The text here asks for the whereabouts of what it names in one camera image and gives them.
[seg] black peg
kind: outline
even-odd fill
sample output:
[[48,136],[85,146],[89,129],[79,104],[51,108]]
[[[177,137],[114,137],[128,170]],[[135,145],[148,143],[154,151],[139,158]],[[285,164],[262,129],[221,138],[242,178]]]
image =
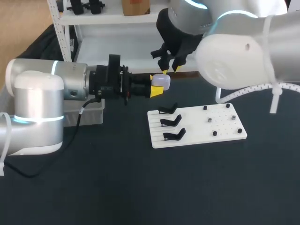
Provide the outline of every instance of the black peg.
[[185,128],[183,128],[177,135],[171,134],[171,133],[164,133],[164,138],[165,138],[165,141],[169,141],[169,140],[180,141],[182,139],[182,137],[185,135],[185,133],[186,133],[186,130],[185,130]]
[[177,108],[178,108],[178,104],[175,103],[171,108],[159,107],[158,111],[159,111],[159,114],[163,114],[163,113],[173,114]]
[[178,115],[174,121],[161,119],[160,123],[161,123],[162,127],[176,127],[179,124],[179,122],[181,121],[181,119],[182,119],[182,116]]

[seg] black object on shelf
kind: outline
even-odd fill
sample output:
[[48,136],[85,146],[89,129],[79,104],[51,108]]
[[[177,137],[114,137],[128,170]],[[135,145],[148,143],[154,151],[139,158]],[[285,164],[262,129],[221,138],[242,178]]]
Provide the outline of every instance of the black object on shelf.
[[185,134],[186,134],[186,130],[185,128],[183,128],[177,135],[171,133],[164,133],[164,138],[165,141],[170,141],[170,140],[180,141]]
[[160,123],[161,123],[162,127],[176,127],[179,124],[179,122],[181,121],[181,119],[182,119],[182,116],[178,115],[174,121],[161,119]]
[[70,0],[72,7],[67,7],[67,10],[72,10],[75,15],[84,13],[83,8],[90,9],[92,14],[100,14],[102,12],[103,4],[100,0],[89,0],[89,3],[82,3],[81,0]]
[[163,113],[173,114],[177,108],[178,108],[178,103],[175,103],[171,108],[159,107],[158,111],[159,114],[163,114]]
[[83,14],[84,4],[81,3],[81,0],[70,0],[72,7],[67,7],[67,10],[72,10],[75,15]]
[[90,11],[92,14],[100,14],[105,4],[99,0],[90,0]]

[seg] black table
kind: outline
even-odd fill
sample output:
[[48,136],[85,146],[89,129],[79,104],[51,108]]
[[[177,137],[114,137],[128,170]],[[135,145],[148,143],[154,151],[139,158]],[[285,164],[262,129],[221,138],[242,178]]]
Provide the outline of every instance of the black table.
[[[232,101],[245,141],[155,150],[147,111],[214,104],[201,78],[162,97],[106,101],[104,124],[82,127],[41,177],[0,178],[2,225],[291,225],[300,222],[300,95],[270,90]],[[73,128],[65,131],[66,142]],[[9,157],[27,173],[55,156]]]

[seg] white robotic arm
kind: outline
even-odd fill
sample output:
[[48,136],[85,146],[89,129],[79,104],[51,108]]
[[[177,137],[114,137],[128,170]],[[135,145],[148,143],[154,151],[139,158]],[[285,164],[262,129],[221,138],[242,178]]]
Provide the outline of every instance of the white robotic arm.
[[177,71],[197,49],[198,70],[218,87],[216,99],[221,88],[267,83],[274,94],[270,112],[276,113],[282,88],[291,88],[279,82],[300,81],[300,12],[287,14],[284,0],[172,0],[157,28],[165,43],[151,54],[161,58],[161,69],[174,58]]

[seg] robotic arm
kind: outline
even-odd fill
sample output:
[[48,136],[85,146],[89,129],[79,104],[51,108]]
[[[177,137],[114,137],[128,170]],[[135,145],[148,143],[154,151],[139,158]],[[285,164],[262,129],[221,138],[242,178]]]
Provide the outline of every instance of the robotic arm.
[[[120,56],[110,55],[108,66],[84,63],[15,59],[7,66],[6,87],[15,97],[11,142],[7,155],[41,155],[58,150],[63,141],[63,100],[85,101],[131,96],[151,98],[168,90],[169,76],[133,75],[120,66]],[[0,118],[0,150],[7,134]]]
[[218,103],[221,88],[267,87],[274,96],[270,112],[276,113],[282,88],[295,87],[280,82],[300,81],[299,21],[300,12],[287,14],[284,0],[172,0],[157,19],[164,44],[151,54],[166,73],[171,59],[176,72],[196,51],[201,76],[218,87]]

